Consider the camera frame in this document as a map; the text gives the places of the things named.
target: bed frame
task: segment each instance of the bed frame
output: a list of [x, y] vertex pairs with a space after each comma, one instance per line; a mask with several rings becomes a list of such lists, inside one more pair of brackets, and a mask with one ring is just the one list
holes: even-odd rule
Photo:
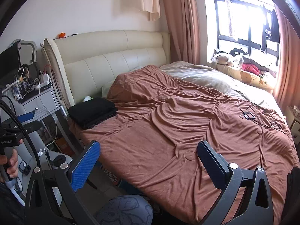
[[168, 32], [96, 31], [46, 38], [42, 53], [52, 67], [57, 98], [65, 109], [86, 96], [101, 94], [102, 86], [121, 73], [171, 61]]

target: orange star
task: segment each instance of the orange star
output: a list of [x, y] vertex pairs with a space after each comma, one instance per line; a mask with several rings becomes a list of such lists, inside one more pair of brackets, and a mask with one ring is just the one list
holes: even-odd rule
[[59, 35], [58, 35], [58, 38], [64, 38], [66, 36], [66, 33], [60, 33]]

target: black computer monitor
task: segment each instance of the black computer monitor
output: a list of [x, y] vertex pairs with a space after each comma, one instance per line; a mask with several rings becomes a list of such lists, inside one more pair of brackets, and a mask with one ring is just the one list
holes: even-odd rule
[[19, 42], [14, 43], [0, 54], [0, 85], [6, 87], [16, 80], [21, 65], [18, 48]]

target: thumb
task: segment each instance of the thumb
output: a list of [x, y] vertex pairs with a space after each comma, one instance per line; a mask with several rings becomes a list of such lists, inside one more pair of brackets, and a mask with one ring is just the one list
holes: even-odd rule
[[7, 157], [0, 155], [0, 165], [4, 165], [5, 163], [7, 163]]

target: reddish-brown blanket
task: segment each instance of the reddish-brown blanket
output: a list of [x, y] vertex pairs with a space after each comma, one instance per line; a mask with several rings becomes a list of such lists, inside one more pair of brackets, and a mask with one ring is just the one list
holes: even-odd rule
[[[91, 130], [71, 126], [84, 143], [101, 143], [100, 162], [157, 201], [170, 214], [199, 222], [220, 194], [196, 155], [207, 140], [228, 162], [241, 168], [265, 168], [271, 186], [274, 224], [278, 224], [286, 195], [287, 174], [299, 166], [290, 131], [273, 111], [282, 132], [246, 120], [247, 101], [175, 79], [150, 65], [119, 75], [107, 98], [117, 116]], [[256, 120], [272, 120], [257, 110]], [[240, 202], [240, 190], [226, 218]]]

